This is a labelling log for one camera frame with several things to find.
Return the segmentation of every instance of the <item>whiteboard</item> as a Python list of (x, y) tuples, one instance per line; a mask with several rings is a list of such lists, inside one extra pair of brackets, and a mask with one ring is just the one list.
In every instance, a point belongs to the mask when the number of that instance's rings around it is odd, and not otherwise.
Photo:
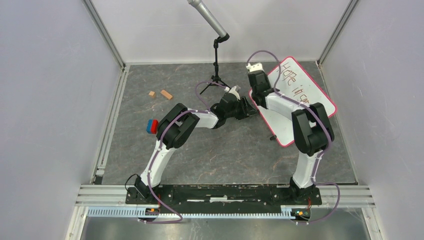
[[(330, 97), (318, 86), (311, 76), (302, 68), (302, 66), (289, 56), (281, 63), (281, 76), (276, 88), (287, 97), (295, 99), (306, 104), (321, 103), (329, 117), (337, 112), (337, 107)], [(268, 79), (271, 86), (277, 80), (279, 68), (276, 66), (269, 74)], [(294, 142), (292, 120), (281, 114), (265, 109), (256, 105), (252, 99), (252, 89), (249, 91), (249, 97), (253, 104), (259, 110), (263, 120), (268, 125), (271, 132), (276, 135), (276, 140), (282, 147), (287, 147)]]

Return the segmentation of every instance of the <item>microphone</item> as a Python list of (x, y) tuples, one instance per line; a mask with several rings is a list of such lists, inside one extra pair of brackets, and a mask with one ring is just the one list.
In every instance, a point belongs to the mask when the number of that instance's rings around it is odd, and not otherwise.
[(209, 11), (202, 0), (187, 0), (202, 15), (202, 17), (209, 23), (209, 25), (220, 36), (220, 42), (224, 42), (230, 38), (230, 35), (225, 31), (223, 26), (218, 22), (214, 15)]

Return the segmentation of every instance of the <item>red block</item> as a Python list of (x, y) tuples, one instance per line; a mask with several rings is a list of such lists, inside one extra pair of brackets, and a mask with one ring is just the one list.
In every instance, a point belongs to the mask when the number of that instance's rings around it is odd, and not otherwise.
[(151, 128), (150, 128), (150, 132), (152, 134), (157, 134), (158, 133), (158, 125), (159, 125), (158, 120), (153, 119), (153, 122), (151, 123)]

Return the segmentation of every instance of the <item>gray marble floor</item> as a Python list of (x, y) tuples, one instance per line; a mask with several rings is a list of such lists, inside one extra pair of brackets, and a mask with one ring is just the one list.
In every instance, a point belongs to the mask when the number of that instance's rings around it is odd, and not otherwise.
[[(314, 62), (300, 64), (322, 88), (325, 87)], [(263, 65), (270, 71), (276, 64)], [(250, 86), (245, 64), (222, 63), (219, 66), (222, 80), (229, 86), (239, 85), (240, 94), (247, 96)], [(144, 170), (156, 140), (146, 132), (149, 119), (160, 121), (177, 103), (192, 109), (205, 109), (194, 87), (208, 80), (213, 70), (211, 63), (130, 67), (102, 184), (122, 185), (129, 175)], [(162, 89), (172, 94), (173, 99), (163, 97)], [(156, 92), (156, 98), (152, 99), (149, 91)], [(222, 88), (209, 87), (202, 96), (212, 105), (223, 94)], [(335, 140), (333, 148), (321, 161), (317, 181), (353, 183), (354, 172), (335, 117), (331, 118), (331, 124)], [(288, 183), (296, 169), (298, 150), (294, 144), (281, 147), (276, 141), (270, 141), (271, 136), (260, 115), (243, 120), (228, 119), (218, 129), (195, 129), (173, 154), (161, 183)]]

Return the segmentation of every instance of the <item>metal frame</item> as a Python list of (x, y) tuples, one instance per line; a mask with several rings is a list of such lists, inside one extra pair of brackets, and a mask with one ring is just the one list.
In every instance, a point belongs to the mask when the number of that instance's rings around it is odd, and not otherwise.
[[(362, 209), (365, 223), (371, 240), (384, 240), (379, 227), (371, 191), (363, 185), (341, 185), (341, 198), (338, 208)], [(318, 186), (322, 205), (312, 208), (331, 208), (337, 200), (337, 189), (334, 186)], [(66, 233), (66, 240), (79, 240), (83, 232), (87, 217), (112, 217), (112, 218), (144, 218), (146, 208), (156, 208), (157, 204), (131, 205), (125, 204), (127, 191), (123, 185), (81, 185), (72, 214), (72, 219)], [(291, 208), (306, 208), (307, 206), (281, 206), (281, 214), (246, 214), (246, 215), (219, 215), (219, 214), (186, 214), (184, 218), (255, 218), (255, 219), (289, 219), (287, 211)], [(172, 214), (161, 214), (159, 218), (174, 217)]]
[(97, 162), (92, 171), (90, 181), (91, 183), (95, 181), (96, 177), (102, 177), (105, 173), (106, 163), (108, 162), (109, 150), (111, 148), (112, 138), (114, 136), (115, 126), (117, 124), (119, 109), (121, 107), (122, 97), (124, 96), (125, 84), (127, 83), (127, 77), (130, 67), (131, 66), (128, 65), (124, 68), (116, 86), (101, 145), (97, 148)]
[[(316, 62), (316, 66), (318, 67), (319, 74), (321, 75), (322, 82), (324, 83), (324, 90), (331, 97), (331, 92), (327, 88), (326, 79), (324, 78), (322, 66), (319, 65), (318, 62)], [(338, 114), (334, 115), (333, 118), (335, 118), (336, 121), (338, 123), (340, 123), (339, 115)], [(347, 146), (346, 139), (345, 139), (345, 136), (346, 135), (343, 134), (343, 130), (341, 128), (340, 128), (340, 131), (341, 131), (341, 140), (343, 141), (344, 145)], [(355, 181), (357, 183), (359, 183), (359, 184), (363, 184), (362, 182), (359, 182), (359, 178), (358, 178), (358, 174), (357, 174), (357, 169), (355, 167), (354, 161), (352, 160), (353, 158), (352, 158), (351, 151), (349, 149), (347, 149), (347, 148), (346, 148), (346, 151), (347, 151), (347, 156), (348, 156), (348, 159), (349, 159), (350, 166), (352, 167), (352, 170), (353, 170), (353, 176), (355, 177)]]
[(118, 52), (118, 49), (115, 46), (111, 36), (109, 35), (109, 32), (106, 29), (102, 19), (100, 18), (99, 13), (97, 12), (96, 7), (94, 6), (92, 0), (82, 0), (82, 2), (87, 8), (87, 11), (90, 13), (91, 18), (93, 19), (95, 25), (97, 26), (98, 31), (100, 32), (101, 36), (103, 37), (104, 41), (106, 42), (107, 46), (112, 52), (112, 55), (115, 58), (116, 62), (122, 69), (124, 69), (126, 66), (125, 62), (122, 59), (120, 53)]
[[(340, 185), (341, 198), (338, 208), (375, 208), (368, 186)], [(330, 208), (336, 203), (337, 189), (334, 186), (318, 186), (322, 205), (313, 208)], [(133, 207), (125, 204), (127, 190), (123, 185), (81, 185), (75, 206), (77, 207)], [(136, 205), (138, 207), (157, 207), (157, 204)], [(303, 208), (306, 205), (285, 205), (284, 208)]]
[(343, 28), (346, 25), (346, 22), (348, 21), (349, 17), (351, 16), (352, 12), (354, 11), (355, 7), (357, 6), (357, 3), (359, 0), (350, 0), (349, 4), (347, 5), (346, 10), (344, 10), (343, 15), (341, 16), (340, 20), (337, 23), (337, 26), (335, 27), (330, 39), (328, 40), (327, 44), (324, 47), (324, 51), (322, 51), (321, 56), (319, 56), (316, 63), (318, 65), (322, 65), (323, 62), (326, 60), (326, 57), (328, 56), (330, 50), (333, 48), (334, 43), (336, 42), (337, 38), (339, 38), (340, 33), (342, 32)]

